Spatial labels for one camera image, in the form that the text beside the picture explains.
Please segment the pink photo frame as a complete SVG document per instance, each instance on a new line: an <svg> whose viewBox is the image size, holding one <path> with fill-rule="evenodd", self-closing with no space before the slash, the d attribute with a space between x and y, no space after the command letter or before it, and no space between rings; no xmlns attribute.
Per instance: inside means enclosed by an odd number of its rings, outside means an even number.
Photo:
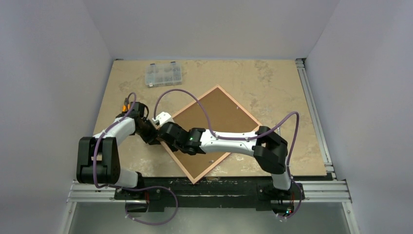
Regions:
<svg viewBox="0 0 413 234"><path fill-rule="evenodd" d="M258 130L261 125L251 113L219 85L201 95L198 100L206 110L212 130L216 133L251 132ZM208 129L205 114L196 101L192 101L181 110L175 112L172 118L175 123L187 131L194 127ZM173 152L166 143L162 142L161 145L193 184L201 180L231 155L231 153L216 152L190 156L179 150Z"/></svg>

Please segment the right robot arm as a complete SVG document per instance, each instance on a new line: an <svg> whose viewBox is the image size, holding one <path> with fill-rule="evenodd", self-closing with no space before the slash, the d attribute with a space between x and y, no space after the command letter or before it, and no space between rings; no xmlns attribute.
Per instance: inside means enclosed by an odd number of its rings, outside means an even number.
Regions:
<svg viewBox="0 0 413 234"><path fill-rule="evenodd" d="M214 132L204 128L186 131L173 122L163 124L158 137L172 151L188 155L206 153L236 153L255 158L261 169L271 174L274 194L286 198L293 191L287 171L288 143L266 126L246 133Z"/></svg>

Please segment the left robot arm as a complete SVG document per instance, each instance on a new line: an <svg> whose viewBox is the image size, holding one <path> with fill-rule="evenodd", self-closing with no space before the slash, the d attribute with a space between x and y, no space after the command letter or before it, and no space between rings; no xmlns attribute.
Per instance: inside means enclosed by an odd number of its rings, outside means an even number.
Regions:
<svg viewBox="0 0 413 234"><path fill-rule="evenodd" d="M142 175L121 167L118 147L133 135L140 136L148 145L160 143L148 115L149 109L143 103L125 104L108 128L94 136L82 137L78 143L77 181L97 188L123 187L132 199L142 198L145 194L145 186L139 182Z"/></svg>

